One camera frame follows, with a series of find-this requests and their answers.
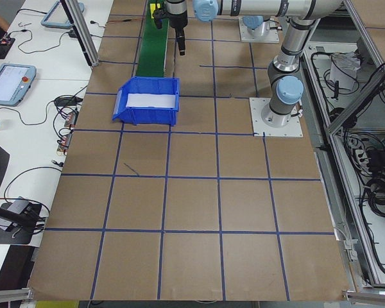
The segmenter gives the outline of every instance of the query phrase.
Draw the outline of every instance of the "white paper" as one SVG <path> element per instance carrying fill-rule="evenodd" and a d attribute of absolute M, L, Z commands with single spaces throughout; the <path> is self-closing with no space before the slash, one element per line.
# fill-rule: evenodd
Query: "white paper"
<path fill-rule="evenodd" d="M 28 67 L 6 66 L 0 74 L 0 101 L 10 101 Z"/>
<path fill-rule="evenodd" d="M 339 81 L 341 89 L 352 90 L 355 85 L 354 78 L 357 78 L 357 71 L 361 68 L 359 59 L 354 53 L 347 53 L 332 56 L 332 61 L 329 80 L 333 84 Z"/>
<path fill-rule="evenodd" d="M 126 106 L 127 107 L 175 108 L 175 95 L 129 93 Z"/>
<path fill-rule="evenodd" d="M 56 24 L 65 24 L 67 21 L 69 21 L 69 18 L 65 14 L 65 11 L 61 3 L 57 4 L 55 10 L 46 19 L 46 22 L 53 22 Z"/>

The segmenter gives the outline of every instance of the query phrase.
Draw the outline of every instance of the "green conveyor belt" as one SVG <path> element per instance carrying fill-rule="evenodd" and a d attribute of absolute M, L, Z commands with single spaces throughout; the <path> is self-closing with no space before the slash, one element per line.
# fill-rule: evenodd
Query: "green conveyor belt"
<path fill-rule="evenodd" d="M 150 4 L 155 0 L 148 1 L 148 9 L 142 43 L 139 54 L 136 76 L 164 77 L 167 52 L 168 20 L 162 20 L 162 29 L 158 30 L 151 18 Z"/>

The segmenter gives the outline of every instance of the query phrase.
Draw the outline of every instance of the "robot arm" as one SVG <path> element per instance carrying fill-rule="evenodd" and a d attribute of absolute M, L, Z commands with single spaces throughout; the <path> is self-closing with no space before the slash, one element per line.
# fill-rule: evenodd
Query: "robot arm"
<path fill-rule="evenodd" d="M 186 0 L 166 0 L 164 7 L 157 8 L 153 12 L 155 25 L 161 29 L 161 19 L 168 18 L 169 25 L 175 29 L 178 50 L 180 55 L 185 55 L 185 35 L 184 28 L 188 24 L 187 2 Z"/>
<path fill-rule="evenodd" d="M 342 0 L 193 0 L 194 13 L 201 21 L 216 15 L 291 16 L 279 54 L 268 67 L 273 96 L 262 112 L 262 120 L 280 128 L 290 118 L 293 107 L 302 97 L 302 82 L 290 76 L 299 67 L 299 58 L 311 37 L 316 20 L 331 14 Z"/>
<path fill-rule="evenodd" d="M 216 15 L 274 15 L 319 19 L 341 6 L 342 0 L 193 0 L 198 19 Z"/>
<path fill-rule="evenodd" d="M 342 0 L 193 0 L 197 19 L 208 22 L 217 15 L 291 16 L 281 52 L 273 60 L 283 73 L 298 69 L 298 60 L 314 28 L 315 20 L 341 6 Z"/>

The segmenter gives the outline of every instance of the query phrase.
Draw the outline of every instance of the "white table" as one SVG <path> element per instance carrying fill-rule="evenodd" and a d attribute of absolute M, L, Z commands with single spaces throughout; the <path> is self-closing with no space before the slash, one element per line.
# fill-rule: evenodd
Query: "white table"
<path fill-rule="evenodd" d="M 55 0 L 26 0 L 22 8 L 48 11 Z M 107 21 L 113 0 L 80 0 L 85 4 L 84 17 L 89 30 L 94 35 L 103 35 L 103 28 L 90 24 L 91 20 L 104 25 Z M 18 23 L 31 23 L 26 26 L 33 32 L 33 40 L 22 48 L 26 51 L 45 49 L 58 44 L 60 35 L 66 30 L 50 29 L 40 25 L 43 15 L 39 13 L 21 11 L 12 22 L 9 32 L 21 30 Z M 80 45 L 76 39 L 64 35 L 60 47 L 44 53 L 25 55 L 17 46 L 30 38 L 28 32 L 14 33 L 16 38 L 6 59 L 2 63 L 34 65 L 37 75 L 31 89 L 16 107 L 27 123 L 41 122 L 46 114 L 46 105 L 60 95 L 73 95 L 88 84 L 91 69 L 87 65 Z M 94 37 L 98 49 L 100 38 Z M 0 188 L 0 197 L 8 183 L 19 173 L 33 167 L 52 166 L 51 160 L 64 161 L 64 156 L 58 156 L 58 137 L 53 129 L 53 119 L 56 115 L 54 104 L 48 108 L 47 121 L 38 126 L 24 126 L 16 112 L 0 110 L 0 146 L 10 154 L 10 162 Z M 58 117 L 56 127 L 61 128 L 64 120 Z M 38 169 L 22 175 L 8 191 L 9 198 L 23 196 L 41 201 L 49 208 L 53 202 L 60 173 L 52 169 Z M 46 209 L 42 209 L 41 216 L 47 216 Z M 34 235 L 30 245 L 40 246 L 42 234 Z M 0 244 L 0 269 L 10 245 Z"/>

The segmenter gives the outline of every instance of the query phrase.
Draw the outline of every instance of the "tablet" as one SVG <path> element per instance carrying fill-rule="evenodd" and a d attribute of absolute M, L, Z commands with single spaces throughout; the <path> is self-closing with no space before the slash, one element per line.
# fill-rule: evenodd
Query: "tablet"
<path fill-rule="evenodd" d="M 78 5 L 81 12 L 84 12 L 84 4 L 78 3 Z M 46 16 L 44 16 L 44 18 L 41 20 L 41 25 L 48 28 L 71 28 L 71 23 L 65 14 L 60 1 L 56 1 L 56 3 L 51 7 L 50 11 L 48 11 Z"/>
<path fill-rule="evenodd" d="M 15 106 L 20 103 L 35 76 L 34 66 L 2 64 L 0 66 L 0 105 Z"/>

